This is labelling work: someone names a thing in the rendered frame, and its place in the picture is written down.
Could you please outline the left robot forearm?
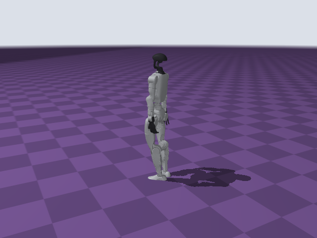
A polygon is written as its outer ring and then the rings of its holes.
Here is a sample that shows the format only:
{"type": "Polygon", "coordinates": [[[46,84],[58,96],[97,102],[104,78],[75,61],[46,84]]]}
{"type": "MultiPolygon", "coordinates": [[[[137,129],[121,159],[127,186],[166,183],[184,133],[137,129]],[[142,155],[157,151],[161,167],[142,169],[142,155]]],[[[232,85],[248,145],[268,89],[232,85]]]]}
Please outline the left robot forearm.
{"type": "Polygon", "coordinates": [[[153,104],[153,100],[150,96],[148,96],[146,98],[147,101],[147,106],[148,106],[148,120],[152,121],[152,117],[154,117],[154,104],[153,104]]]}

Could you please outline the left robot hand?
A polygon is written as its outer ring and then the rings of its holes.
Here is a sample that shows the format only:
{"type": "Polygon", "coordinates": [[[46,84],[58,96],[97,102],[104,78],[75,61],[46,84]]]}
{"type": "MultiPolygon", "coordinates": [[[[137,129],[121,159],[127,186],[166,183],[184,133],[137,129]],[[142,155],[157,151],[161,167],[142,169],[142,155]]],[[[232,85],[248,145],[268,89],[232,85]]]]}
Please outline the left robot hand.
{"type": "Polygon", "coordinates": [[[154,119],[154,117],[152,117],[152,121],[149,121],[148,129],[150,129],[151,133],[154,133],[154,134],[156,133],[157,134],[159,132],[157,132],[154,122],[155,122],[155,119],[154,119]]]}

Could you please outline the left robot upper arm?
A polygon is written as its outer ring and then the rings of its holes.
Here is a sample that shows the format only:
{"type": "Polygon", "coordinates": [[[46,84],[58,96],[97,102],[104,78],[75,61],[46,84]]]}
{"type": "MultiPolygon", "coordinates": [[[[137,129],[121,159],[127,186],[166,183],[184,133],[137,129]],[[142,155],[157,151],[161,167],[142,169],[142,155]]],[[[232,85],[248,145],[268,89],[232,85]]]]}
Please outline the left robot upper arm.
{"type": "Polygon", "coordinates": [[[152,100],[155,100],[155,91],[156,91],[156,84],[158,81],[157,75],[151,75],[148,78],[148,84],[149,84],[149,96],[152,98],[152,100]]]}

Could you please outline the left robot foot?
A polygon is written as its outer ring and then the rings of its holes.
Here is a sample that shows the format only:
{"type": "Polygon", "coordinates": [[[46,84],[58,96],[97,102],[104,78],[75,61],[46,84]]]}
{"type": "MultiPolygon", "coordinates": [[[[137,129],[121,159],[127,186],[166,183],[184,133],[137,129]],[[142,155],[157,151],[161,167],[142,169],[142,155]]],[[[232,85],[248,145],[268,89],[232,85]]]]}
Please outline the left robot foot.
{"type": "Polygon", "coordinates": [[[161,177],[158,177],[158,175],[150,176],[148,179],[153,179],[153,180],[167,180],[165,175],[161,175],[161,177]]]}

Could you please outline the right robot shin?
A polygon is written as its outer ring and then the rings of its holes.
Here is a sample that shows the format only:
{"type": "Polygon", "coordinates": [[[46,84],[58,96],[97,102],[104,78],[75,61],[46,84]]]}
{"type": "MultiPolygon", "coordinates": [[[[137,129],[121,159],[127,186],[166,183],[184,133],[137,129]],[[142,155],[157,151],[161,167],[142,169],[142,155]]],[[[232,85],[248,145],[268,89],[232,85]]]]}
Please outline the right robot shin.
{"type": "MultiPolygon", "coordinates": [[[[167,142],[167,141],[166,141],[167,142]]],[[[167,142],[168,143],[168,142],[167,142]]],[[[168,147],[166,149],[161,150],[161,157],[162,157],[162,169],[163,172],[165,173],[167,170],[167,161],[168,161],[168,156],[169,156],[169,149],[168,147]]]]}

